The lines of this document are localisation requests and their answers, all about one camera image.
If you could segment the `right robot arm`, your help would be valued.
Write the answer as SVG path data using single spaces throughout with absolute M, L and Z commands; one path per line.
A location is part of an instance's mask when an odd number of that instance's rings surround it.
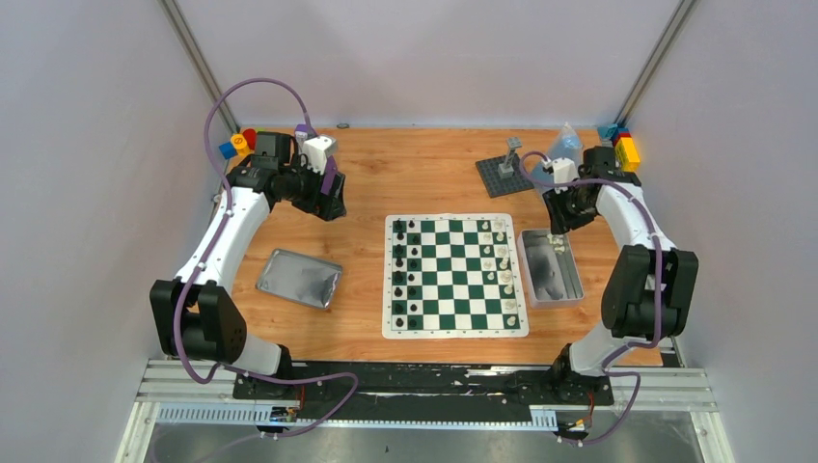
M 554 181 L 543 195 L 552 232 L 565 234 L 602 217 L 619 249 L 602 295 L 600 322 L 567 344 L 546 374 L 555 397 L 571 403 L 601 391 L 607 369 L 626 353 L 682 333 L 699 262 L 661 231 L 645 204 L 641 181 L 617 166 L 614 149 L 585 150 L 580 164 L 549 159 L 544 169 Z

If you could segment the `silver metal tin box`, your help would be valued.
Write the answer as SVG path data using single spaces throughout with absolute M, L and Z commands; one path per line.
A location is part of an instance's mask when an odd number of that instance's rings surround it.
M 585 298 L 573 250 L 566 234 L 549 229 L 520 232 L 517 250 L 530 308 L 571 308 Z

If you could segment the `green white chess board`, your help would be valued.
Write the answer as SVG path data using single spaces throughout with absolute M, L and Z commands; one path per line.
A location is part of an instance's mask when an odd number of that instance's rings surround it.
M 498 339 L 529 334 L 509 214 L 389 215 L 384 251 L 384 338 Z

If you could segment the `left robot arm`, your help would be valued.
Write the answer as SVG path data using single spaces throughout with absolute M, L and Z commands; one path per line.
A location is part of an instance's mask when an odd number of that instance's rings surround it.
M 289 202 L 325 222 L 345 215 L 345 176 L 328 135 L 259 131 L 227 173 L 227 190 L 193 256 L 171 280 L 157 280 L 150 306 L 162 351 L 259 376 L 273 398 L 288 396 L 295 372 L 287 347 L 249 333 L 232 300 L 237 270 L 275 204 Z

